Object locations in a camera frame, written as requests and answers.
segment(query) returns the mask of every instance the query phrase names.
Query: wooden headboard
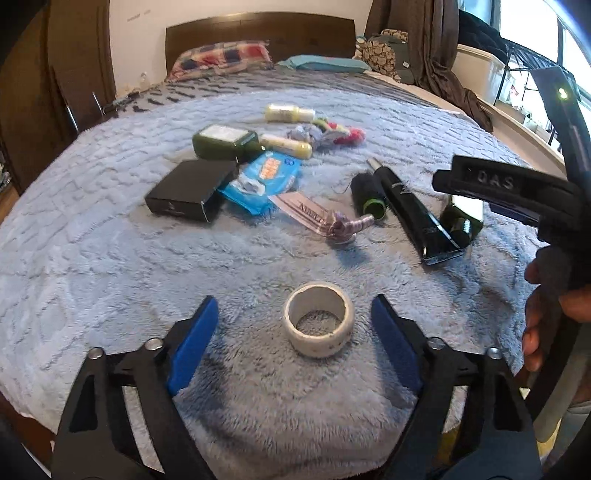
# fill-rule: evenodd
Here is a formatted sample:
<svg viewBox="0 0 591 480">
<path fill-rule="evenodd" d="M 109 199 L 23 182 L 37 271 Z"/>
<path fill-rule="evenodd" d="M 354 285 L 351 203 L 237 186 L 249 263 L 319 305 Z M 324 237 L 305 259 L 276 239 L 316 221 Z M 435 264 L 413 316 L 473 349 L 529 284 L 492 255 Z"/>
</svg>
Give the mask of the wooden headboard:
<svg viewBox="0 0 591 480">
<path fill-rule="evenodd" d="M 268 40 L 273 61 L 293 55 L 348 57 L 355 53 L 355 22 L 327 15 L 264 12 L 204 18 L 166 29 L 166 70 L 191 48 L 224 41 Z"/>
</svg>

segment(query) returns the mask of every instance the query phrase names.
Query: metal screw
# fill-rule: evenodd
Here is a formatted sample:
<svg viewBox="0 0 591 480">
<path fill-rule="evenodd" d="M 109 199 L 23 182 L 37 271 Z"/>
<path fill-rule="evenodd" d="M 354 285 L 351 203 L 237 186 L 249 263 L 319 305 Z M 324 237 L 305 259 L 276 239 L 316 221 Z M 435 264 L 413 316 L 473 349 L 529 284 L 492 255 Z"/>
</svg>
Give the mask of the metal screw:
<svg viewBox="0 0 591 480">
<path fill-rule="evenodd" d="M 158 350 L 163 346 L 164 342 L 161 338 L 151 338 L 150 340 L 144 343 L 144 347 L 146 347 L 146 350 L 150 350 L 151 352 L 153 352 L 154 350 Z"/>
<path fill-rule="evenodd" d="M 98 346 L 95 346 L 94 348 L 88 350 L 88 358 L 90 358 L 91 360 L 96 360 L 97 358 L 102 357 L 104 354 L 105 351 Z"/>
<path fill-rule="evenodd" d="M 427 345 L 432 350 L 443 350 L 447 344 L 439 337 L 431 337 L 429 340 L 427 340 Z"/>
<path fill-rule="evenodd" d="M 503 358 L 503 354 L 498 348 L 489 348 L 486 351 L 486 354 L 494 360 L 500 360 L 501 358 Z"/>
</svg>

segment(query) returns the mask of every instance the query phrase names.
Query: brown curtain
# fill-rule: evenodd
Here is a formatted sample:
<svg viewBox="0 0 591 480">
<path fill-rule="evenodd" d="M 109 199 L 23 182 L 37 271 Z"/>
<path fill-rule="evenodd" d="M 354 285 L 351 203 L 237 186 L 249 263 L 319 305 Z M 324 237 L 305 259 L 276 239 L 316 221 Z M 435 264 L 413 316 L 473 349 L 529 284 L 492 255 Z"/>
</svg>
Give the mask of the brown curtain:
<svg viewBox="0 0 591 480">
<path fill-rule="evenodd" d="M 465 89 L 452 73 L 459 23 L 457 0 L 374 0 L 365 36 L 377 35 L 384 28 L 407 31 L 417 85 L 461 108 L 492 132 L 491 119 L 476 94 Z"/>
</svg>

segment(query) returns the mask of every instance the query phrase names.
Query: light blue plush blanket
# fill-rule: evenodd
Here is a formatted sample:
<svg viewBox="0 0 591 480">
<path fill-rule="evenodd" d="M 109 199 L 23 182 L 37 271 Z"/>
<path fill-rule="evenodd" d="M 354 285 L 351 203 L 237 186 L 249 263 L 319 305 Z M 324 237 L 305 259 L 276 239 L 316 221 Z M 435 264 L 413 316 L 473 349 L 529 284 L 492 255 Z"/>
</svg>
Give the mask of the light blue plush blanket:
<svg viewBox="0 0 591 480">
<path fill-rule="evenodd" d="M 471 252 L 429 269 L 392 213 L 342 249 L 277 211 L 253 218 L 226 204 L 212 225 L 150 213 L 144 195 L 191 156 L 198 129 L 220 122 L 285 133 L 286 125 L 264 123 L 270 102 L 314 108 L 367 133 L 359 148 L 305 163 L 300 189 L 319 203 L 350 209 L 341 192 L 370 156 L 436 215 L 444 197 L 431 177 L 454 154 L 521 163 L 471 120 L 386 84 L 315 72 L 273 83 L 273 75 L 238 75 L 224 95 L 84 132 L 25 192 L 0 226 L 0 388 L 19 411 L 55 431 L 89 348 L 136 349 L 208 294 L 219 301 L 220 325 L 176 404 L 220 479 L 329 480 L 387 458 L 415 398 L 372 331 L 378 293 L 428 335 L 474 352 L 501 346 L 519 367 L 531 291 L 522 276 L 538 242 L 533 229 L 488 209 Z M 266 89 L 242 89 L 249 79 Z M 345 289 L 356 309 L 350 345 L 324 360 L 299 355 L 280 322 L 289 293 L 313 280 Z M 157 465 L 137 401 L 128 400 L 142 455 Z"/>
</svg>

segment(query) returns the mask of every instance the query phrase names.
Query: tag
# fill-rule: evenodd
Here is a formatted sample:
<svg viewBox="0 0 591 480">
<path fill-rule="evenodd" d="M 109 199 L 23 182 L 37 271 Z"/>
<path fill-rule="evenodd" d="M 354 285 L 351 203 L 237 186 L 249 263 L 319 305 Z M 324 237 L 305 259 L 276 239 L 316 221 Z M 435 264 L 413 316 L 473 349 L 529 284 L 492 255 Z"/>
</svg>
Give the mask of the tag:
<svg viewBox="0 0 591 480">
<path fill-rule="evenodd" d="M 269 200 L 313 232 L 326 238 L 330 236 L 330 227 L 334 223 L 332 212 L 300 192 L 273 195 L 269 197 Z"/>
<path fill-rule="evenodd" d="M 214 140 L 235 143 L 242 137 L 248 135 L 248 130 L 224 127 L 223 125 L 211 125 L 205 130 L 202 130 L 199 135 L 202 137 L 213 138 Z"/>
</svg>

